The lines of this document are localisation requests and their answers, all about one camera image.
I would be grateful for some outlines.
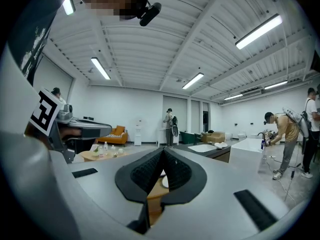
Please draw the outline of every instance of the beige t-shirt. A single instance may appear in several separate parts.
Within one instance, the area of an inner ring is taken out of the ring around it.
[[[278,135],[285,134],[285,141],[292,142],[298,138],[299,128],[287,115],[275,115],[275,123],[278,128]]]

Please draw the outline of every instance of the white ceiling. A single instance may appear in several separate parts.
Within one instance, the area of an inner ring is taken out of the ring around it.
[[[172,92],[218,102],[286,80],[287,61],[290,82],[317,74],[310,71],[315,40],[292,0],[149,1],[161,3],[162,10],[141,27],[137,19],[120,22],[115,16],[97,17],[74,0],[75,13],[67,16],[63,8],[58,11],[49,42],[92,85]],[[276,13],[282,25],[242,50],[235,46]],[[91,57],[99,58],[111,80],[104,80]],[[199,72],[204,77],[183,90]]]

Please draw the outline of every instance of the white sneaker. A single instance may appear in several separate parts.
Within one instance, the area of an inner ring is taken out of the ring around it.
[[[308,179],[311,179],[313,177],[313,175],[310,172],[303,172],[301,173],[302,177],[306,177]]]
[[[275,175],[273,175],[273,179],[274,180],[279,180],[282,177],[282,173],[281,172],[277,172]]]

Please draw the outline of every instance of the white box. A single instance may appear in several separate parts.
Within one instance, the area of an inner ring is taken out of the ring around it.
[[[262,160],[261,139],[246,138],[231,146],[229,164],[257,174]]]

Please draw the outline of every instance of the black slot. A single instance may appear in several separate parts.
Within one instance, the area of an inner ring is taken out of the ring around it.
[[[90,169],[85,169],[85,170],[78,170],[78,171],[74,171],[72,173],[73,177],[75,178],[80,178],[80,177],[83,177],[83,176],[87,176],[87,175],[91,175],[91,174],[95,174],[97,173],[98,171],[94,168],[90,168]]]
[[[249,190],[246,189],[233,194],[260,231],[277,222],[277,219]]]

